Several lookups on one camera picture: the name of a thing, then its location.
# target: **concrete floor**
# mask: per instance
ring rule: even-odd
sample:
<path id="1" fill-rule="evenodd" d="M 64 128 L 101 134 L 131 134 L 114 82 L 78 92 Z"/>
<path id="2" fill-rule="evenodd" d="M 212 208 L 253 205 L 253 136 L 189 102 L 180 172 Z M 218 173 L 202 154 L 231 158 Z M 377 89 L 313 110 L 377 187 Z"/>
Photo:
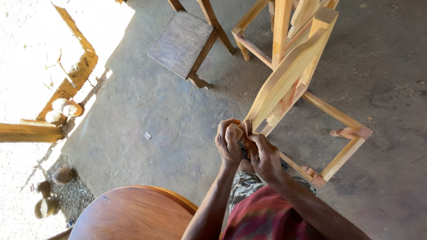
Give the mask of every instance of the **concrete floor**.
<path id="1" fill-rule="evenodd" d="M 255 0 L 211 2 L 232 39 L 232 27 Z M 196 1 L 182 3 L 203 17 Z M 63 154 L 95 196 L 155 185 L 199 205 L 220 165 L 217 124 L 243 119 L 271 70 L 253 55 L 249 62 L 229 55 L 217 42 L 198 72 L 215 88 L 199 90 L 146 55 L 172 15 L 167 1 L 127 4 L 136 13 L 107 62 L 113 74 Z M 337 10 L 309 90 L 374 134 L 319 197 L 372 239 L 421 239 L 427 224 L 427 3 L 343 0 Z M 271 56 L 267 8 L 245 34 Z M 328 135 L 342 127 L 300 100 L 269 139 L 295 162 L 321 171 L 348 141 Z"/>

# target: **round wooden table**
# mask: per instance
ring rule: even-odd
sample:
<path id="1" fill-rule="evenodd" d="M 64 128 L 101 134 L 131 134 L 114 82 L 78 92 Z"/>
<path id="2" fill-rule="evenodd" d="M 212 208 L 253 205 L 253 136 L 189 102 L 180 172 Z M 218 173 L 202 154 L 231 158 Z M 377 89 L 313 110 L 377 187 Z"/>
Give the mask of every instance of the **round wooden table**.
<path id="1" fill-rule="evenodd" d="M 179 240 L 196 210 L 188 199 L 161 187 L 121 187 L 95 199 L 69 239 Z"/>

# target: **camouflage shorts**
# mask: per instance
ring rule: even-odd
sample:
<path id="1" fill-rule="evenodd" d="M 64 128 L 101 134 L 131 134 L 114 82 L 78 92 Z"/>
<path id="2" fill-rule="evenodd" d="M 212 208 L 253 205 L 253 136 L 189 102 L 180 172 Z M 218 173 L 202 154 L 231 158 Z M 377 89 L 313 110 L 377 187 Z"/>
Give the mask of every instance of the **camouflage shorts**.
<path id="1" fill-rule="evenodd" d="M 316 189 L 314 189 L 307 181 L 300 177 L 293 177 L 293 179 L 308 190 L 310 190 L 314 195 L 317 196 Z M 267 183 L 262 183 L 261 179 L 253 173 L 246 171 L 238 171 L 233 180 L 233 186 L 231 187 L 230 200 L 228 202 L 228 207 L 233 210 L 234 206 L 241 202 L 243 199 L 249 197 L 256 190 L 261 189 L 266 186 Z"/>

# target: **person's right hand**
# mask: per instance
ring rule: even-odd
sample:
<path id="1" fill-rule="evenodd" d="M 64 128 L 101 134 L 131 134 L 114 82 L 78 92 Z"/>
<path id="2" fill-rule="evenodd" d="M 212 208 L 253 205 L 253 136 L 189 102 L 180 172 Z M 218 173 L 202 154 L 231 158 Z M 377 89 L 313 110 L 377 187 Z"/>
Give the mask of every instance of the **person's right hand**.
<path id="1" fill-rule="evenodd" d="M 252 133 L 251 120 L 244 122 L 244 132 L 243 143 L 249 152 L 255 172 L 270 185 L 280 182 L 286 173 L 280 163 L 279 149 L 273 146 L 264 135 Z"/>

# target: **hand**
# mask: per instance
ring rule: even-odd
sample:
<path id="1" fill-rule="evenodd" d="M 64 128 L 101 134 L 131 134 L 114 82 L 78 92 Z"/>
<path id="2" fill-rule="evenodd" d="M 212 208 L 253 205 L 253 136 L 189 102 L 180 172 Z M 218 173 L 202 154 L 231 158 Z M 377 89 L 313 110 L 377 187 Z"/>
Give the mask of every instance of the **hand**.
<path id="1" fill-rule="evenodd" d="M 267 138 L 252 133 L 252 121 L 244 123 L 246 151 L 249 152 L 255 172 L 269 185 L 280 182 L 286 175 L 280 164 L 279 149 L 273 146 Z"/>
<path id="2" fill-rule="evenodd" d="M 239 125 L 240 120 L 223 120 L 218 125 L 218 133 L 215 137 L 216 147 L 222 157 L 224 167 L 238 167 L 242 160 L 242 150 L 236 141 L 236 132 L 230 123 Z"/>

